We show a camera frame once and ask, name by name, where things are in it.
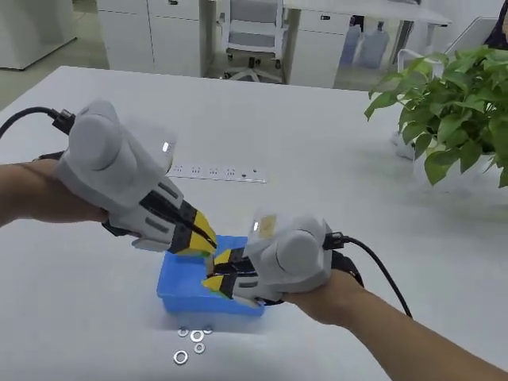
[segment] drawer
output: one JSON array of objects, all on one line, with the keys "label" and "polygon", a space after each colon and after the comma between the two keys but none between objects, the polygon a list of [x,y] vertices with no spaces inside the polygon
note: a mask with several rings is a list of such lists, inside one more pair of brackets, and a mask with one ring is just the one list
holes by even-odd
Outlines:
[{"label": "drawer", "polygon": [[97,9],[110,12],[147,14],[147,0],[97,0]]},{"label": "drawer", "polygon": [[153,16],[199,20],[199,0],[148,0]]},{"label": "drawer", "polygon": [[350,20],[351,16],[348,14],[303,10],[300,15],[298,29],[309,32],[346,34],[349,29]]}]

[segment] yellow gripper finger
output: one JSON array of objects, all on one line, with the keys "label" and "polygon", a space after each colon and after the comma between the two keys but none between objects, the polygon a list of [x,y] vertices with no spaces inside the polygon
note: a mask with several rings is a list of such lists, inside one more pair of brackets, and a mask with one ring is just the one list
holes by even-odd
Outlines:
[{"label": "yellow gripper finger", "polygon": [[201,213],[199,210],[196,210],[196,216],[194,218],[194,225],[199,227],[201,230],[203,230],[206,234],[208,234],[208,237],[213,241],[215,245],[217,245],[217,234],[215,234],[214,230],[210,228],[210,224],[208,223],[208,220],[206,220],[206,217]]},{"label": "yellow gripper finger", "polygon": [[175,234],[169,251],[181,256],[212,256],[216,251],[217,236],[205,216],[186,201],[182,202],[179,215],[202,230],[209,240],[179,222],[175,225]]},{"label": "yellow gripper finger", "polygon": [[202,285],[223,298],[233,299],[237,275],[215,275],[202,281]]},{"label": "yellow gripper finger", "polygon": [[215,264],[227,264],[228,262],[240,262],[244,256],[245,248],[228,249],[215,257]]}]

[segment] power strip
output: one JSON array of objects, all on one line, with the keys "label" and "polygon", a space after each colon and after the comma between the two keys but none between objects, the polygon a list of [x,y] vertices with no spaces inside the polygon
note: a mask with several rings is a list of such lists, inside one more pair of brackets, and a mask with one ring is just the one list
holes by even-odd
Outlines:
[{"label": "power strip", "polygon": [[266,171],[264,169],[258,167],[235,167],[234,165],[216,166],[209,164],[174,163],[167,176],[179,179],[267,183]]}]

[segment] white plant pot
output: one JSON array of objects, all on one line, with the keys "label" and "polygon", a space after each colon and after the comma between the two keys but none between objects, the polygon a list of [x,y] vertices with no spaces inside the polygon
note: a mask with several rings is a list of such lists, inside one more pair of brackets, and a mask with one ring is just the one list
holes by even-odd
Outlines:
[{"label": "white plant pot", "polygon": [[441,193],[468,194],[475,182],[481,181],[482,174],[490,164],[490,155],[481,155],[478,161],[465,173],[460,173],[460,160],[448,170],[446,177],[436,185],[432,185],[425,172],[426,152],[414,161],[413,175],[418,184],[427,189]]},{"label": "white plant pot", "polygon": [[406,144],[402,139],[402,134],[399,131],[391,135],[391,143],[395,146],[395,153],[397,156],[404,157],[409,160],[414,160],[414,144],[413,142]]}]

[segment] wall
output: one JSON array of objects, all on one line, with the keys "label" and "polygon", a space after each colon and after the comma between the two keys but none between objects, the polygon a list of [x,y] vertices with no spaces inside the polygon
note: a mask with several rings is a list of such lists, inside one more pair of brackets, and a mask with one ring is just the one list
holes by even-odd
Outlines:
[{"label": "wall", "polygon": [[[422,0],[422,6],[443,14],[453,22],[448,28],[436,28],[434,50],[444,51],[475,18],[497,17],[503,3],[503,0]],[[426,30],[426,25],[415,24],[407,47],[423,53]]]}]

